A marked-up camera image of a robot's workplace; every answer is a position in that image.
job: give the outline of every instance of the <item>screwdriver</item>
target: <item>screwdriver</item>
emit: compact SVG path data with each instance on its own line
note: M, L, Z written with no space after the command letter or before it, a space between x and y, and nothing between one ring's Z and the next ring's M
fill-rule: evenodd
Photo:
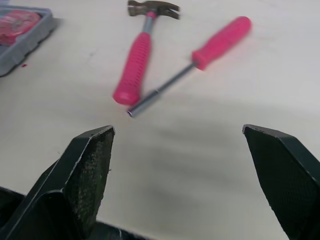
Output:
M177 75L172 77L159 88L150 92L146 97L133 105L127 113L134 118L152 103L159 99L161 94L177 82L182 76L187 74L194 67L205 70L207 65L221 57L225 52L231 49L241 39L246 36L251 29L251 21L246 16L239 16L218 33L213 35L209 41L200 49L192 52L191 64L184 68Z

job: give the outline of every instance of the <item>metal shaft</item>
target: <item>metal shaft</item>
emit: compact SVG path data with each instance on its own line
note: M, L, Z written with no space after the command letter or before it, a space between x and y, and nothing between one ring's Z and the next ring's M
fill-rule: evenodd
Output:
M146 97L141 99L136 105L132 106L127 113L130 117L134 118L139 113L144 111L146 108L148 108L152 103L154 103L160 95L168 89L171 85L173 85L175 82L177 82L182 76L186 75L191 69L193 69L197 65L196 62L192 62L190 65L188 65L186 68L184 68L182 71L180 71L177 75L173 76L170 80L168 80L165 84L160 86L159 88L153 90L150 92Z
M151 16L146 16L142 32L147 33L147 34L151 34L153 23L154 23L154 19Z

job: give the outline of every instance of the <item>plastic case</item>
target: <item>plastic case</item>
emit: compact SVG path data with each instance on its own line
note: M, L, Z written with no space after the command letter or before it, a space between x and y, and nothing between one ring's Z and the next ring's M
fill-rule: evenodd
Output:
M41 20L31 30L17 37L13 45L0 45L0 77L18 66L57 26L51 10L47 8L1 5L0 18L13 10L35 12L41 16Z

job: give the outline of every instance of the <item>screwdriver shaft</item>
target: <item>screwdriver shaft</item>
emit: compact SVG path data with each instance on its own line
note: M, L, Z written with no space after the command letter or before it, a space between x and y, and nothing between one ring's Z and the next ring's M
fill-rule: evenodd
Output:
M150 92L146 97L144 97L142 100L140 100L137 104L132 106L127 113L130 117L134 118L139 113L144 111L146 108L148 108L152 103L154 103L160 95L171 85L173 85L175 82L177 82L181 77L186 75L191 69L193 69L197 65L196 62L192 62L189 64L186 68L184 68L182 71L180 71L177 75L170 78L166 83L164 83L159 88L153 90Z

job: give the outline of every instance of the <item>pink screwdriver handle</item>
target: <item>pink screwdriver handle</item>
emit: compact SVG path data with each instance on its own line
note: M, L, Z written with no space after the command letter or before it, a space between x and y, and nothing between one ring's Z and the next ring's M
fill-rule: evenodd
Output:
M113 99L122 105L134 105L140 100L143 77L151 51L151 37L142 32L132 44L122 77L116 87Z
M196 67L204 70L210 62L222 56L247 35L251 25L249 18L240 16L212 36L202 48L192 53L192 61L196 62Z

